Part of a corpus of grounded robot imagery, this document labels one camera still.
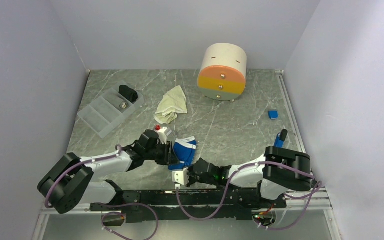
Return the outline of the blue underwear white trim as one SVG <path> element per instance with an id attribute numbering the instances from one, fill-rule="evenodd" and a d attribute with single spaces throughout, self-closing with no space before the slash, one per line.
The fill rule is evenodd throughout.
<path id="1" fill-rule="evenodd" d="M 175 156 L 178 158 L 179 163 L 169 165 L 168 169 L 171 171 L 180 170 L 192 164 L 195 151 L 196 140 L 193 136 L 187 138 L 177 138 L 173 145 Z"/>

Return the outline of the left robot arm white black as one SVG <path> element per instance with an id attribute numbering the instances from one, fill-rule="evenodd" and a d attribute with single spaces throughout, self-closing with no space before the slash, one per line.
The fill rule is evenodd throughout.
<path id="1" fill-rule="evenodd" d="M 38 183 L 44 206 L 65 214 L 78 204 L 103 204 L 117 210 L 125 204 L 123 190 L 103 177 L 141 167 L 145 161 L 171 166 L 179 162 L 169 139 L 172 130 L 147 129 L 138 140 L 127 146 L 116 145 L 115 151 L 98 156 L 65 154 Z"/>

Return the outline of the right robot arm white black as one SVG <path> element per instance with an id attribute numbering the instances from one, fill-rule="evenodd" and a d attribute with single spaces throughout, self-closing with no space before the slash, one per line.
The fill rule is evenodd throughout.
<path id="1" fill-rule="evenodd" d="M 289 190 L 309 191 L 314 179 L 309 155 L 275 146 L 267 147 L 263 155 L 242 164 L 216 166 L 200 158 L 187 168 L 187 175 L 187 187 L 194 183 L 256 187 L 254 200 L 262 208 Z"/>

